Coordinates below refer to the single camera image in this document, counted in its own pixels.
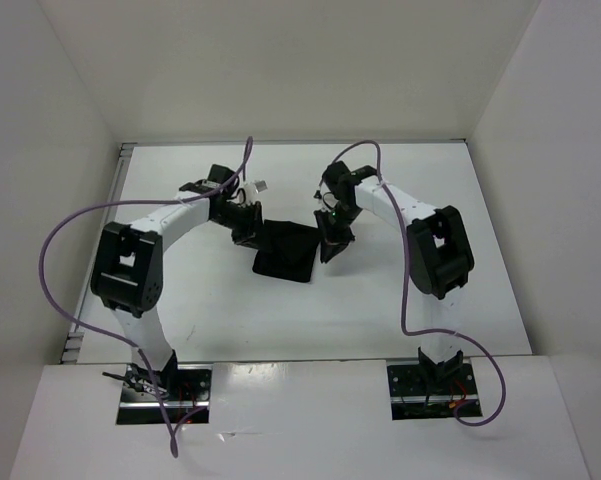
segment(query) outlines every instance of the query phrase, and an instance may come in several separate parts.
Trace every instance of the white panel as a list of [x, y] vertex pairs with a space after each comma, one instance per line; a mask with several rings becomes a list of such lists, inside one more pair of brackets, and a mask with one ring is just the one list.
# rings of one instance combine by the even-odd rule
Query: white panel
[[[106, 196], [114, 168], [112, 136], [40, 7], [0, 0], [0, 479], [68, 329], [42, 297], [38, 250], [63, 216]], [[49, 278], [69, 309], [98, 223], [75, 225], [51, 249]]]
[[[100, 372], [120, 366], [47, 367], [11, 479], [587, 479], [548, 360], [499, 361], [507, 405], [477, 429], [392, 421], [382, 361], [216, 365], [210, 423], [183, 429], [177, 460], [164, 425], [115, 425], [120, 385]], [[474, 368], [492, 411], [497, 377]]]
[[[313, 198], [327, 164], [346, 145], [263, 145], [253, 148], [248, 178], [265, 179], [263, 215], [315, 225]], [[123, 199], [171, 198], [188, 181], [206, 178], [212, 163], [236, 167], [242, 145], [138, 147]], [[529, 343], [504, 262], [464, 144], [383, 144], [388, 181], [432, 205], [462, 212], [476, 266], [465, 287], [460, 329], [497, 354], [528, 354]], [[361, 147], [347, 164], [374, 164]], [[130, 223], [152, 207], [118, 209]], [[165, 335], [184, 361], [313, 360], [414, 357], [420, 338], [400, 332], [402, 246], [395, 229], [370, 213], [353, 225], [356, 241], [327, 265], [316, 260], [312, 283], [252, 273], [255, 251], [237, 247], [229, 230], [196, 228], [165, 255], [158, 309]], [[411, 285], [409, 325], [424, 325], [423, 295]], [[81, 319], [117, 330], [100, 299], [86, 297]], [[465, 351], [478, 350], [463, 345]], [[87, 332], [80, 362], [130, 359], [127, 345]]]
[[459, 138], [538, 0], [41, 0], [118, 139]]
[[532, 343], [566, 355], [556, 375], [601, 479], [601, 0], [542, 2], [469, 146]]

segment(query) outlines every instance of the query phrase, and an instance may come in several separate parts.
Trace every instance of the white wall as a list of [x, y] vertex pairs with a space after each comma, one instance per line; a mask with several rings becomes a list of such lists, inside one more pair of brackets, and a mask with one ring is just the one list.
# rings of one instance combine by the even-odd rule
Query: white wall
[[469, 142], [537, 353], [601, 479], [601, 0], [543, 0]]
[[464, 138], [538, 0], [40, 0], [118, 140]]
[[[0, 0], [0, 479], [15, 458], [44, 363], [68, 325], [37, 283], [46, 233], [106, 197], [116, 148], [101, 115], [34, 0]], [[73, 309], [99, 218], [52, 248], [49, 277]], [[71, 401], [70, 392], [67, 401]]]

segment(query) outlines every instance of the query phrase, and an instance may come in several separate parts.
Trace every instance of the white enclosure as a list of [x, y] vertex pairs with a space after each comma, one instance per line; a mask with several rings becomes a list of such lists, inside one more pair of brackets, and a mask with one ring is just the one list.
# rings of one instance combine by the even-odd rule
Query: white enclosure
[[116, 137], [159, 142], [468, 137], [537, 3], [40, 0]]

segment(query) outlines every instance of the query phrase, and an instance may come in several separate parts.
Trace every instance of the black bracket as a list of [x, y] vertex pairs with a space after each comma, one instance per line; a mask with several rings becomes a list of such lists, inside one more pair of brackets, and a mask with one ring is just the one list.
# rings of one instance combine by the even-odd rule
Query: black bracket
[[[91, 274], [91, 291], [105, 307], [140, 318], [162, 294], [162, 237], [110, 222], [102, 230]], [[134, 257], [133, 265], [121, 261]]]
[[[435, 239], [444, 243], [436, 245]], [[411, 279], [418, 290], [442, 300], [469, 280], [475, 261], [460, 212], [451, 206], [436, 210], [407, 227]]]
[[[342, 161], [332, 163], [324, 171], [322, 180], [338, 203], [332, 211], [313, 212], [321, 237], [320, 262], [328, 263], [355, 240], [351, 224], [362, 211], [356, 204], [355, 187], [376, 173], [376, 169], [368, 165], [350, 171]], [[319, 190], [315, 196], [320, 197]]]

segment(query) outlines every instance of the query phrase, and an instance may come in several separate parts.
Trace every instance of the red wire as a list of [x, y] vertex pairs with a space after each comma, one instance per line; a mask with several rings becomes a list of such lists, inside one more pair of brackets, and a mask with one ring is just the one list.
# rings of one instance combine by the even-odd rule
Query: red wire
[[467, 399], [467, 389], [464, 388], [464, 385], [462, 384], [462, 382], [460, 382], [460, 380], [458, 380], [457, 378], [454, 378], [453, 381], [456, 385], [458, 385], [460, 390], [462, 390], [462, 400], [466, 400]]

